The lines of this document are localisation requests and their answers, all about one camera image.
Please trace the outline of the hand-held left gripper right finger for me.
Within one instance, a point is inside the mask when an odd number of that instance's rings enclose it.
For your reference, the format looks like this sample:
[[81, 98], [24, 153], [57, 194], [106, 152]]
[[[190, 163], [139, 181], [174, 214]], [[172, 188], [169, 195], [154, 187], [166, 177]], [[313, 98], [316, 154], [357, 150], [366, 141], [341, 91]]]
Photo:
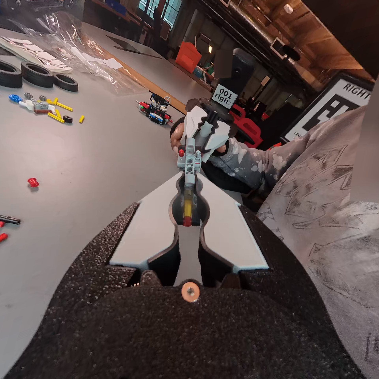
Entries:
[[200, 195], [209, 215], [203, 224], [205, 246], [222, 258], [233, 272], [268, 269], [263, 253], [241, 212], [241, 204], [202, 174]]

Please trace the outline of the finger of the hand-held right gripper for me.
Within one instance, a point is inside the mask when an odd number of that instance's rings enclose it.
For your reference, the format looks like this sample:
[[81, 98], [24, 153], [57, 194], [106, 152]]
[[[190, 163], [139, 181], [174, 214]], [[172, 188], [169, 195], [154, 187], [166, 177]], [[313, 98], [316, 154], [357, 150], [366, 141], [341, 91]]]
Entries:
[[207, 162], [216, 149], [225, 145], [229, 138], [229, 132], [230, 125], [224, 121], [216, 121], [203, 145], [203, 162]]
[[183, 142], [188, 138], [195, 139], [195, 145], [204, 146], [208, 136], [207, 112], [202, 107], [194, 107], [187, 112], [184, 119]]

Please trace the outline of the grey toy brick assembly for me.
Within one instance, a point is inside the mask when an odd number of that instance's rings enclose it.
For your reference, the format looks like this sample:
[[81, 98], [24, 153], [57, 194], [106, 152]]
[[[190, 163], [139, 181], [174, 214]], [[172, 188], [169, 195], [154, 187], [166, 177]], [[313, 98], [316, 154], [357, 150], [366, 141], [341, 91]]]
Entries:
[[178, 147], [177, 167], [184, 173], [184, 186], [182, 191], [182, 225], [190, 227], [200, 224], [197, 212], [196, 180], [200, 173], [202, 156], [201, 149], [195, 145], [193, 137], [186, 139], [185, 145]]

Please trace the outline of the pile of small connector pins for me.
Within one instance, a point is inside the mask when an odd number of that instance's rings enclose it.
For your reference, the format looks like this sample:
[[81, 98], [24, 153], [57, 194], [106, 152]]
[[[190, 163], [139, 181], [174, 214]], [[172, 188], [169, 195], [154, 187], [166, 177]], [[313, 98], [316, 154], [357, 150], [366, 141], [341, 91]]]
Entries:
[[[12, 224], [12, 225], [19, 225], [21, 223], [20, 219], [6, 216], [6, 215], [0, 215], [0, 228], [3, 228], [6, 224]], [[0, 234], [0, 242], [2, 243], [8, 238], [8, 234], [1, 233]]]

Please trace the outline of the person's right forearm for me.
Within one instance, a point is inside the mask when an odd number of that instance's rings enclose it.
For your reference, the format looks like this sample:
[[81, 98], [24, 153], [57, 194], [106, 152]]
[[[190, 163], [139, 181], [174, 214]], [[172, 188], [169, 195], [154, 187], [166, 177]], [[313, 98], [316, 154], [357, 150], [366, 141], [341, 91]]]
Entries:
[[270, 192], [301, 150], [291, 142], [270, 150], [248, 148], [235, 138], [229, 138], [223, 153], [212, 154], [208, 161], [228, 176], [238, 179], [250, 189]]

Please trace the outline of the wood edged grey desk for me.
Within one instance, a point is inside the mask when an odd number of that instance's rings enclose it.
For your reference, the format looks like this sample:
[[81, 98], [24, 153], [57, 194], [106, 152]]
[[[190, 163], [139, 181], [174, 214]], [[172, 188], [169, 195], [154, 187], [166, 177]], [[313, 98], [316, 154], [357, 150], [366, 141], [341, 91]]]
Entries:
[[188, 100], [207, 98], [211, 92], [151, 48], [82, 23], [82, 31], [104, 52], [123, 66], [121, 73], [132, 75], [150, 92], [170, 97], [170, 106], [186, 114]]

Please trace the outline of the person's right hand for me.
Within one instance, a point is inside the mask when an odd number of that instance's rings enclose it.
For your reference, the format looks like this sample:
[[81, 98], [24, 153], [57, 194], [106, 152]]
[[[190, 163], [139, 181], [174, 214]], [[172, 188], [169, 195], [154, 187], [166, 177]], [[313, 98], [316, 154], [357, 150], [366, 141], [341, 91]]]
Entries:
[[179, 123], [170, 135], [170, 145], [175, 155], [178, 155], [178, 147], [181, 145], [181, 139], [184, 132], [184, 122]]

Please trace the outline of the small toy brick car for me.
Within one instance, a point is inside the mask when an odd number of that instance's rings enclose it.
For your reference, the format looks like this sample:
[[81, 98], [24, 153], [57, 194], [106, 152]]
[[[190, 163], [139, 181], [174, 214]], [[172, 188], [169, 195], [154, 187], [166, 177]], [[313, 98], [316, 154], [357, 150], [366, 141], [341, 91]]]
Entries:
[[171, 115], [167, 113], [171, 98], [169, 96], [161, 97], [152, 93], [149, 102], [136, 101], [139, 110], [145, 114], [151, 121], [160, 125], [172, 123]]

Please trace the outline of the black round lamp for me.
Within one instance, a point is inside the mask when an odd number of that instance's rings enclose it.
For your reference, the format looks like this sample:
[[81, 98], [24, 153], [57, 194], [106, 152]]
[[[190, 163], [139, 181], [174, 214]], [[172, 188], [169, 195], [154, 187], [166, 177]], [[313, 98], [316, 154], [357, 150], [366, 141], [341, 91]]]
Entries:
[[297, 50], [292, 48], [290, 45], [282, 45], [282, 52], [283, 52], [283, 60], [293, 60], [294, 62], [298, 62], [301, 59], [301, 55]]

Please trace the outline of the orange storage bin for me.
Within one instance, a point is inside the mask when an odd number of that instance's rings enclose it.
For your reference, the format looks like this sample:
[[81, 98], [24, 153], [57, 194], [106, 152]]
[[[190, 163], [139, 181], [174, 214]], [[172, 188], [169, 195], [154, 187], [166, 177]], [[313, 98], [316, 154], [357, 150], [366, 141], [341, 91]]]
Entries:
[[198, 52], [194, 44], [182, 42], [175, 63], [188, 73], [193, 73], [201, 58], [202, 55]]

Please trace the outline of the person's grey sweatshirt torso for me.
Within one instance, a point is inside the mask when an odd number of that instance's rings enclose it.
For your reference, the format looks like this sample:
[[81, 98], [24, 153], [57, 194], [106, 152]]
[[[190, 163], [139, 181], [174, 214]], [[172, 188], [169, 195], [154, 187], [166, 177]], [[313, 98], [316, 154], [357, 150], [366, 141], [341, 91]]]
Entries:
[[334, 327], [367, 378], [378, 378], [378, 204], [350, 199], [367, 106], [262, 153], [273, 179], [258, 217], [278, 232], [317, 287]]

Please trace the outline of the black white printed sign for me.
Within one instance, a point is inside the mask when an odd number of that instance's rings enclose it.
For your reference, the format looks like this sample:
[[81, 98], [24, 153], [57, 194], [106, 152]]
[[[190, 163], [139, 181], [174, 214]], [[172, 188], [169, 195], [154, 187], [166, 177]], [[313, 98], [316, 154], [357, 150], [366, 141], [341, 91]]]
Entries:
[[375, 82], [339, 73], [281, 136], [288, 143], [304, 136], [314, 126], [368, 104]]

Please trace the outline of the clear plastic bag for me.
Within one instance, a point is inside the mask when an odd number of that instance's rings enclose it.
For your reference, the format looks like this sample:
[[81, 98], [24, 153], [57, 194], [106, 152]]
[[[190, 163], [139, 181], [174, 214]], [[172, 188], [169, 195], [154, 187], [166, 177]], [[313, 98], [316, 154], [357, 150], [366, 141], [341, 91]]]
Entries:
[[125, 68], [111, 57], [84, 31], [83, 23], [67, 12], [56, 11], [41, 15], [22, 12], [7, 16], [7, 21], [67, 67], [92, 74], [117, 94], [126, 96], [148, 91], [131, 69]]

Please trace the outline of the black toy tyre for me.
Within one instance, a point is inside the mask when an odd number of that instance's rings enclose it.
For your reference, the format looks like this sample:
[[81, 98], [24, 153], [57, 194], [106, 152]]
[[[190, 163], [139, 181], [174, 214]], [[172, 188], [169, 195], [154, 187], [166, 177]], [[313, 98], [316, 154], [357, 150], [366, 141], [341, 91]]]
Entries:
[[1, 60], [0, 85], [7, 88], [21, 88], [23, 85], [21, 70], [16, 66]]
[[54, 73], [53, 81], [57, 87], [65, 91], [78, 92], [78, 82], [65, 74]]
[[34, 63], [21, 62], [21, 74], [23, 79], [36, 86], [52, 88], [54, 86], [53, 73]]

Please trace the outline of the pile of mixed toy pieces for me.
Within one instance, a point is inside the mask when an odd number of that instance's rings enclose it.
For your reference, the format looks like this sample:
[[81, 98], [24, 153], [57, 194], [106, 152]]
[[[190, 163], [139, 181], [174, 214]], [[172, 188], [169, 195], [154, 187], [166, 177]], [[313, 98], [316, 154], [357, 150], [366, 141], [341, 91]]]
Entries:
[[55, 97], [53, 100], [46, 98], [45, 96], [40, 96], [38, 99], [35, 99], [32, 97], [31, 93], [25, 93], [23, 102], [19, 102], [17, 104], [36, 115], [47, 115], [49, 118], [54, 119], [61, 124], [66, 124], [63, 121], [63, 116], [65, 114], [62, 112], [73, 112], [72, 107], [61, 103], [57, 97]]

